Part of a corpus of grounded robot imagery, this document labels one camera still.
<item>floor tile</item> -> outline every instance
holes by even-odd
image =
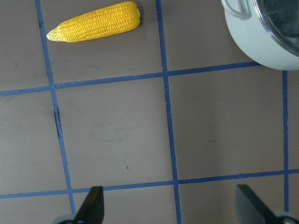
[[[0,194],[65,189],[49,92],[0,97]]]
[[[74,194],[80,208],[86,194]],[[103,224],[174,224],[176,211],[173,186],[104,191]]]
[[[1,223],[51,224],[71,213],[67,195],[0,199]]]
[[[281,71],[170,77],[179,179],[283,169]]]
[[[271,210],[284,210],[283,176],[179,186],[182,223],[239,224],[235,212],[235,188],[247,184]]]
[[[46,32],[61,22],[118,0],[42,0]],[[138,28],[101,39],[77,43],[48,41],[56,83],[160,72],[161,54],[155,1],[136,0]]]
[[[161,78],[57,95],[74,188],[172,180]]]
[[[289,175],[289,201],[290,201],[290,213],[299,217],[299,174]]]
[[[299,71],[288,73],[288,128],[289,128],[289,167],[299,168]]]
[[[34,1],[0,2],[0,91],[48,85]]]
[[[221,1],[161,2],[168,70],[252,61],[233,41]]]

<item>yellow corn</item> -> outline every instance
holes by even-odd
[[[51,41],[78,42],[123,33],[138,27],[137,5],[125,1],[62,22],[47,34]]]

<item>blue tape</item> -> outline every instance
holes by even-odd
[[[37,196],[49,196],[49,195],[65,195],[67,193],[68,193],[67,190],[53,190],[53,191],[42,191],[42,192],[30,192],[30,193],[0,195],[0,199],[21,198],[21,197],[37,197]]]
[[[52,77],[52,69],[51,69],[49,52],[48,52],[48,47],[47,47],[46,34],[45,34],[45,30],[44,30],[44,25],[43,25],[42,7],[41,7],[41,3],[39,0],[36,0],[36,11],[37,11],[37,18],[38,18],[38,24],[39,24],[39,29],[40,29],[41,40],[42,40],[42,46],[43,46],[43,55],[44,55],[44,59],[45,59],[46,70],[47,70],[47,74],[48,74],[48,80],[49,80],[49,84],[50,84],[50,90],[51,90],[51,95],[52,95],[52,100],[53,100],[53,105],[54,105],[54,115],[55,115],[55,121],[56,121],[56,127],[57,127],[60,153],[61,153],[63,167],[64,167],[66,186],[67,186],[68,195],[69,195],[69,199],[70,199],[71,211],[72,211],[72,213],[76,213],[74,197],[71,192],[71,178],[70,178],[70,173],[69,173],[69,169],[67,166],[64,141],[63,141],[63,137],[62,137],[61,125],[60,125],[59,114],[58,114],[58,103],[57,103],[56,90],[55,90],[54,81],[53,81],[53,77]]]
[[[107,186],[107,187],[103,187],[103,190],[107,191],[107,190],[134,189],[134,188],[149,188],[149,187],[158,187],[158,186],[167,186],[167,185],[173,185],[173,181],[134,183],[134,184],[126,184],[126,185]]]
[[[279,171],[271,171],[271,172],[194,178],[194,179],[187,179],[187,180],[179,180],[178,183],[189,184],[189,183],[203,183],[203,182],[213,182],[213,181],[227,181],[227,180],[246,179],[246,178],[253,178],[253,177],[277,176],[277,175],[284,175],[284,174],[285,172],[283,170],[279,170]]]
[[[177,223],[181,224],[182,218],[181,218],[181,208],[180,208],[180,201],[179,201],[179,191],[178,191],[177,162],[176,162],[174,137],[173,137],[173,125],[172,125],[172,116],[171,116],[171,102],[170,102],[170,93],[169,93],[168,69],[167,69],[165,39],[164,39],[162,5],[161,5],[160,0],[156,0],[156,8],[157,8],[157,18],[158,18],[159,39],[160,39],[160,51],[161,51],[162,71],[163,71],[164,93],[165,93],[165,101],[166,101],[168,136],[169,136],[170,153],[171,153],[172,177],[173,177],[173,181],[174,181],[174,185],[173,185],[174,198],[175,198],[175,205],[176,205]]]
[[[70,87],[83,86],[83,85],[96,85],[96,84],[103,84],[103,83],[125,82],[125,81],[139,80],[139,79],[157,78],[157,77],[162,77],[162,76],[163,76],[163,73],[158,72],[158,73],[144,74],[144,75],[138,75],[138,76],[122,76],[122,77],[113,77],[113,78],[102,78],[102,79],[56,84],[55,88],[62,89],[62,88],[70,88]]]
[[[8,90],[8,91],[0,92],[0,97],[14,96],[14,95],[33,93],[33,92],[42,92],[42,91],[49,91],[49,90],[50,90],[50,86],[41,86],[41,87],[34,87],[34,88],[28,88],[22,90]]]
[[[162,70],[163,70],[163,72],[167,72],[167,59],[166,59],[166,48],[165,48],[165,39],[164,39],[162,5],[161,5],[160,0],[156,0],[156,8],[157,8],[157,17],[158,17],[158,29],[159,29],[159,39],[160,39]]]
[[[284,170],[285,170],[285,211],[289,211],[289,137],[288,137],[288,73],[282,72],[283,117],[284,117]]]
[[[73,194],[88,193],[90,188],[72,189]]]
[[[255,66],[260,66],[260,64],[254,61],[234,63],[234,64],[223,64],[223,65],[216,65],[216,66],[203,67],[203,68],[168,71],[167,74],[168,76],[177,76],[177,75],[187,75],[187,74],[194,74],[194,73],[221,71],[221,70],[228,70],[228,69],[239,69],[239,68],[247,68],[247,67],[255,67]]]
[[[63,88],[70,88],[70,87],[84,86],[84,85],[96,85],[96,84],[104,84],[104,83],[116,83],[116,82],[124,82],[124,81],[133,81],[133,80],[147,79],[147,78],[157,78],[157,77],[163,77],[166,73],[167,73],[167,76],[177,76],[177,75],[187,75],[187,74],[210,72],[210,71],[217,71],[217,70],[246,68],[246,67],[259,66],[259,65],[260,64],[258,64],[256,62],[244,62],[244,63],[217,65],[217,66],[204,67],[204,68],[194,68],[194,69],[167,71],[167,72],[156,72],[156,73],[149,73],[149,74],[143,74],[143,75],[93,79],[93,80],[61,83],[61,84],[54,84],[52,78],[49,79],[49,77],[48,77],[48,79],[49,79],[50,83],[54,84],[55,89],[63,89]],[[50,68],[48,68],[47,72],[49,74],[52,73]],[[8,90],[8,91],[0,92],[0,97],[1,96],[12,96],[12,95],[19,95],[19,94],[26,94],[26,93],[33,93],[33,92],[48,91],[48,90],[51,90],[50,86],[41,86],[41,87],[34,87],[34,88],[21,89],[21,90]]]
[[[288,174],[299,174],[299,169],[289,169]]]

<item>pot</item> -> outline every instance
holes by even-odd
[[[221,0],[228,29],[256,62],[299,70],[299,0]]]

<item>glass lid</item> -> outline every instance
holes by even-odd
[[[260,21],[285,50],[299,56],[299,0],[254,0]]]

